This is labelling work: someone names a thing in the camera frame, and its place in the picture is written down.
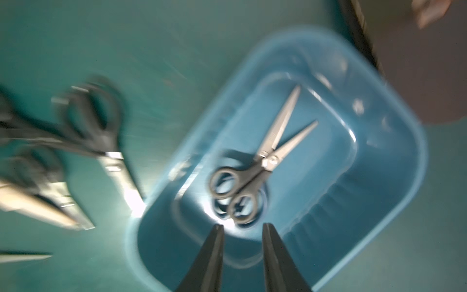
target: scissor handle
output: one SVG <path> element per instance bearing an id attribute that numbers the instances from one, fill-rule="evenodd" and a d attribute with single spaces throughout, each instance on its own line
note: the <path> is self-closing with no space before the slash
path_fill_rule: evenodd
<path id="1" fill-rule="evenodd" d="M 110 106 L 108 122 L 104 127 L 92 104 L 91 96 L 102 98 Z M 75 107 L 85 129 L 80 133 L 68 117 L 68 110 Z M 117 137 L 121 126 L 121 108 L 109 91 L 86 83 L 75 87 L 57 103 L 58 116 L 63 123 L 63 134 L 96 152 L 117 152 Z"/>
<path id="2" fill-rule="evenodd" d="M 8 98 L 0 93 L 0 121 L 8 121 L 14 115 L 14 109 Z"/>
<path id="3" fill-rule="evenodd" d="M 232 167 L 222 167 L 211 175 L 211 179 L 209 180 L 209 191 L 215 199 L 227 199 L 233 197 L 241 188 L 260 174 L 261 171 L 263 171 L 263 168 L 259 163 L 254 164 L 245 171 L 239 171 Z M 234 185 L 227 192 L 218 192 L 216 188 L 221 183 L 224 175 L 232 176 L 232 179 L 235 180 Z"/>
<path id="4" fill-rule="evenodd" d="M 12 161 L 14 162 L 13 174 L 20 184 L 28 185 L 20 173 L 20 165 L 27 170 L 31 181 L 36 185 L 65 181 L 63 165 L 49 147 L 29 144 L 21 148 Z"/>
<path id="5" fill-rule="evenodd" d="M 260 191 L 261 186 L 268 180 L 269 175 L 271 174 L 270 171 L 263 171 L 257 177 L 255 177 L 243 190 L 241 190 L 238 194 L 234 195 L 232 200 L 230 201 L 229 205 L 227 206 L 227 214 L 233 221 L 237 224 L 247 224 L 253 221 L 258 212 L 258 192 Z M 248 215 L 235 215 L 236 205 L 239 204 L 243 198 L 249 198 L 251 200 L 252 209 L 251 213 Z"/>

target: scissors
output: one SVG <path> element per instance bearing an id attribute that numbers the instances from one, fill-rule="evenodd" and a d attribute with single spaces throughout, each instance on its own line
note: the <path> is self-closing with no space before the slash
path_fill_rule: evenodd
<path id="1" fill-rule="evenodd" d="M 0 144 L 8 144 L 10 140 L 24 140 L 85 156 L 95 157 L 100 155 L 100 153 L 86 151 L 81 146 L 71 143 L 63 137 L 33 126 L 21 118 L 6 96 L 0 93 Z"/>
<path id="2" fill-rule="evenodd" d="M 49 257 L 52 257 L 52 255 L 0 253 L 0 264 L 24 262 L 24 261 L 38 261 L 38 260 L 44 260 Z"/>
<path id="3" fill-rule="evenodd" d="M 12 158 L 12 163 L 13 175 L 19 185 L 30 193 L 49 199 L 82 229 L 95 228 L 70 195 L 63 166 L 52 149 L 43 145 L 28 145 Z"/>
<path id="4" fill-rule="evenodd" d="M 108 122 L 105 126 L 92 103 L 91 97 L 101 98 L 110 107 Z M 121 109 L 116 97 L 108 90 L 94 83 L 72 86 L 71 91 L 61 99 L 56 99 L 58 118 L 63 123 L 62 134 L 87 150 L 102 153 L 98 161 L 117 185 L 133 216 L 141 217 L 146 205 L 128 172 L 123 154 L 118 148 L 118 134 L 121 125 Z M 69 117 L 75 109 L 79 115 L 80 127 Z"/>
<path id="5" fill-rule="evenodd" d="M 215 171 L 211 176 L 209 190 L 212 196 L 215 199 L 231 198 L 227 206 L 227 214 L 237 224 L 247 224 L 255 219 L 258 214 L 257 195 L 261 186 L 282 160 L 318 125 L 317 120 L 313 121 L 276 150 L 299 95 L 300 86 L 297 85 L 274 120 L 254 157 L 253 164 L 247 170 L 240 171 L 231 167 L 223 167 Z M 219 187 L 226 176 L 234 179 L 233 186 L 227 192 L 219 192 Z M 251 200 L 251 212 L 248 215 L 236 215 L 237 205 L 241 204 L 245 198 Z"/>

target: teal table surface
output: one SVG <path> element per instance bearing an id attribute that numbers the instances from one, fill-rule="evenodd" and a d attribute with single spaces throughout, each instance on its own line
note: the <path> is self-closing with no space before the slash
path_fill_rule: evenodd
<path id="1" fill-rule="evenodd" d="M 347 36 L 335 0 L 4 0 L 0 86 L 22 115 L 57 123 L 54 94 L 90 75 L 109 78 L 124 98 L 122 152 L 149 195 L 248 51 L 293 24 Z M 430 166 L 418 196 L 321 291 L 467 291 L 466 129 L 467 120 L 426 127 Z M 0 148 L 0 158 L 15 146 Z M 96 229 L 73 232 L 0 212 L 0 251 L 53 254 L 0 265 L 0 291 L 149 291 L 127 264 L 130 211 L 112 181 L 93 159 L 59 155 Z M 9 175 L 6 163 L 0 173 Z"/>

